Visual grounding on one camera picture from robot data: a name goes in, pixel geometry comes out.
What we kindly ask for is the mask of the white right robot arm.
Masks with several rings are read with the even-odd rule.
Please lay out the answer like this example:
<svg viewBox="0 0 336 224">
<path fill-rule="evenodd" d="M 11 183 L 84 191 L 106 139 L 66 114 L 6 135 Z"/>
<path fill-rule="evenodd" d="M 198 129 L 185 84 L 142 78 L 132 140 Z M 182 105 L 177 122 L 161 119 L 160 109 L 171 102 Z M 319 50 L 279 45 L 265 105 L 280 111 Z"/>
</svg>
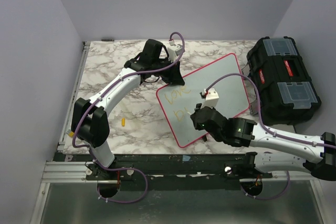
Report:
<svg viewBox="0 0 336 224">
<path fill-rule="evenodd" d="M 196 108 L 190 116 L 196 130 L 204 130 L 217 142 L 232 147 L 260 147 L 274 150 L 275 157 L 257 154 L 243 162 L 242 173 L 249 178 L 277 170 L 296 170 L 315 178 L 335 180 L 335 135 L 300 135 L 263 126 L 245 118 L 226 118 L 215 108 Z"/>
</svg>

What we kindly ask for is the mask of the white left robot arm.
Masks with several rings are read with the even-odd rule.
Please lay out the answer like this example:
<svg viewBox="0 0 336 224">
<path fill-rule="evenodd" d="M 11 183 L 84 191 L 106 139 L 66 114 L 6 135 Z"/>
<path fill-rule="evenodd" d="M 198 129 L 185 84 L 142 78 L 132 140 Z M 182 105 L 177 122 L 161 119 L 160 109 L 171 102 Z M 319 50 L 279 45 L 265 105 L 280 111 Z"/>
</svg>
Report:
<svg viewBox="0 0 336 224">
<path fill-rule="evenodd" d="M 171 86 L 183 86 L 180 59 L 184 51 L 185 45 L 177 45 L 172 39 L 168 46 L 148 39 L 143 50 L 125 62 L 113 81 L 92 97 L 78 98 L 75 102 L 71 120 L 72 139 L 83 141 L 82 147 L 88 148 L 99 165 L 98 173 L 104 179 L 112 179 L 117 171 L 113 164 L 115 156 L 107 141 L 110 134 L 109 114 L 128 93 L 152 76 Z"/>
</svg>

